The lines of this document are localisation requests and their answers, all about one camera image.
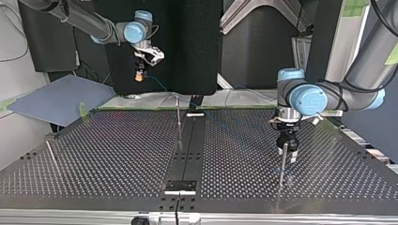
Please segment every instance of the black cable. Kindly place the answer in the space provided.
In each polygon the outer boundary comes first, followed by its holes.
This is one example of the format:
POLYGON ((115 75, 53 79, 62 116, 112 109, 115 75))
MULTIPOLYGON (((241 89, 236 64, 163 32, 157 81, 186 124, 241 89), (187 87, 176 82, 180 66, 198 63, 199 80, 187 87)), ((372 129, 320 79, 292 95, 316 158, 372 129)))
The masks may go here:
POLYGON ((298 21, 296 23, 296 57, 298 60, 298 67, 301 68, 300 66, 300 61, 299 61, 299 47, 298 47, 298 37, 299 37, 299 19, 301 17, 301 13, 302 13, 302 6, 299 7, 299 12, 298 12, 298 21))
POLYGON ((80 60, 80 62, 82 64, 82 66, 84 67, 84 69, 89 72, 90 77, 94 81, 97 80, 97 82, 99 83, 100 82, 100 75, 98 74, 98 72, 96 70, 94 70, 91 66, 89 66, 85 61, 80 60))
POLYGON ((395 77, 397 76, 397 74, 398 74, 398 66, 395 67, 395 70, 393 71, 393 73, 392 73, 391 77, 389 78, 389 80, 388 80, 386 83, 384 83, 384 85, 382 85, 381 87, 376 88, 376 89, 363 89, 363 88, 360 88, 360 87, 357 87, 357 86, 353 85, 353 84, 350 83, 347 79, 344 79, 344 80, 345 80, 345 82, 346 82, 350 87, 354 88, 354 89, 351 89, 351 91, 353 91, 353 92, 374 93, 374 92, 381 91, 382 89, 384 89, 384 88, 386 88, 388 85, 390 85, 390 83, 395 79, 395 77))
POLYGON ((330 82, 330 81, 325 80, 325 79, 320 79, 318 81, 320 83, 330 83, 332 85, 335 85, 335 86, 337 86, 339 88, 342 88, 344 90, 351 91, 351 92, 372 94, 372 93, 379 92, 379 91, 383 90, 384 88, 386 88, 388 85, 390 85, 390 83, 395 79, 397 74, 398 74, 398 66, 395 67, 395 70, 392 73, 392 75, 389 78, 389 80, 384 85, 382 85, 382 86, 380 86, 379 88, 376 88, 376 89, 363 89, 363 88, 357 87, 357 86, 353 85, 352 83, 350 83, 347 79, 344 79, 344 80, 345 80, 345 83, 348 85, 348 87, 347 86, 343 86, 343 85, 341 85, 338 82, 337 83, 336 82, 330 82))
POLYGON ((380 8, 378 7, 378 4, 375 0, 371 0, 371 4, 373 9, 375 10, 375 15, 377 18, 383 23, 383 25, 396 37, 398 37, 398 33, 391 27, 391 25, 387 22, 386 18, 383 16, 383 13, 381 12, 380 8))

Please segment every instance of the end effector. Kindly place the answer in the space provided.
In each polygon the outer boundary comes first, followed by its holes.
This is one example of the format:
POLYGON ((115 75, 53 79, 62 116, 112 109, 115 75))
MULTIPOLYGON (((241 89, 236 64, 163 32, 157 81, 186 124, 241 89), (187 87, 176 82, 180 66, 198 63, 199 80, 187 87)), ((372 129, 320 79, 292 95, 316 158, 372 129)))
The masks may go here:
POLYGON ((164 53, 159 48, 152 46, 151 38, 159 30, 159 27, 153 25, 153 17, 150 12, 137 10, 133 22, 120 22, 111 30, 114 30, 116 35, 110 35, 110 38, 104 39, 92 38, 100 44, 129 42, 137 58, 135 63, 135 80, 137 82, 144 80, 149 67, 156 66, 164 59, 164 53))

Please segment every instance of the white cable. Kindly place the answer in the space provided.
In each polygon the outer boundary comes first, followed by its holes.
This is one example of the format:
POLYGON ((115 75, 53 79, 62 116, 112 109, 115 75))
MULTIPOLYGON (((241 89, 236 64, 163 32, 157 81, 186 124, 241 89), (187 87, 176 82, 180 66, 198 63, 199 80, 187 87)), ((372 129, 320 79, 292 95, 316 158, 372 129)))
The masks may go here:
POLYGON ((2 9, 2 8, 8 8, 9 10, 11 10, 12 13, 14 13, 14 15, 20 20, 21 24, 23 23, 22 18, 20 16, 20 14, 17 12, 17 10, 15 10, 12 6, 10 6, 9 4, 5 3, 5 2, 1 2, 0 1, 0 12, 3 16, 6 17, 6 19, 8 20, 8 22, 11 24, 11 26, 18 32, 20 33, 23 37, 24 40, 26 42, 26 49, 23 52, 23 54, 21 54, 20 56, 17 57, 13 57, 13 58, 9 58, 9 59, 0 59, 0 63, 4 63, 4 62, 9 62, 9 61, 14 61, 14 60, 18 60, 21 59, 23 57, 25 57, 27 55, 27 53, 29 52, 29 45, 27 43, 27 39, 25 34, 23 33, 22 30, 20 30, 20 28, 18 28, 18 26, 10 19, 10 17, 6 14, 6 12, 2 9))

